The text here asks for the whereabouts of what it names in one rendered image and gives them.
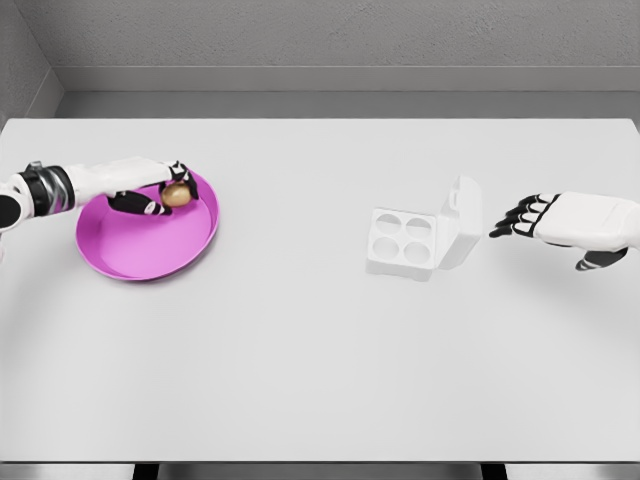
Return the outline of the pink round plate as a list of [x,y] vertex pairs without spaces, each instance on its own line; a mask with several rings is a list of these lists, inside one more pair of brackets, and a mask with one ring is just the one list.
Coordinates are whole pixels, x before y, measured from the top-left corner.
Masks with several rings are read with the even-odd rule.
[[186,267],[210,244],[220,217],[215,190],[202,176],[194,176],[200,198],[170,216],[118,212],[105,196],[80,212],[76,244],[86,263],[108,277],[146,281]]

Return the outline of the white egg box with lid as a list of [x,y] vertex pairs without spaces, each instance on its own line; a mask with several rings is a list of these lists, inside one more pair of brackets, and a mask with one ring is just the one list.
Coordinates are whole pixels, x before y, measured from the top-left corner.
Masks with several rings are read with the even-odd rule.
[[436,215],[373,210],[366,271],[426,282],[436,270],[462,265],[482,233],[481,188],[472,178],[460,176]]

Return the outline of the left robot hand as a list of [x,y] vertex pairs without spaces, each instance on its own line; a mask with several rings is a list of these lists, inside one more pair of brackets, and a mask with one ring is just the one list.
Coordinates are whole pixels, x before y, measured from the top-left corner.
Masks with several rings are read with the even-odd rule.
[[173,209],[165,207],[137,189],[156,185],[158,193],[167,185],[184,182],[188,185],[192,200],[200,198],[198,184],[189,168],[179,160],[159,162],[143,157],[124,159],[114,163],[116,171],[109,175],[115,188],[109,190],[107,202],[112,210],[135,215],[168,216]]

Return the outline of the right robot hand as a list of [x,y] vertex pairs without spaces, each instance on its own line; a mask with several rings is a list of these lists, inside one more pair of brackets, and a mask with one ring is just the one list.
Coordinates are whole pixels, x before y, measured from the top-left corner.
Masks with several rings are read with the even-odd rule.
[[538,193],[508,210],[489,236],[517,235],[557,247],[579,248],[584,256],[576,263],[576,270],[606,268],[623,259],[629,250],[637,250],[625,237],[625,220],[636,203],[571,191]]

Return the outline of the brown egg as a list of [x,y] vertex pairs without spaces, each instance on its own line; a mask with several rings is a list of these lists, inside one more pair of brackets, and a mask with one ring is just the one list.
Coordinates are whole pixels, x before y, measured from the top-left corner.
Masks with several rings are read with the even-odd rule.
[[176,182],[167,185],[160,192],[160,200],[167,208],[181,208],[192,201],[192,195],[187,184]]

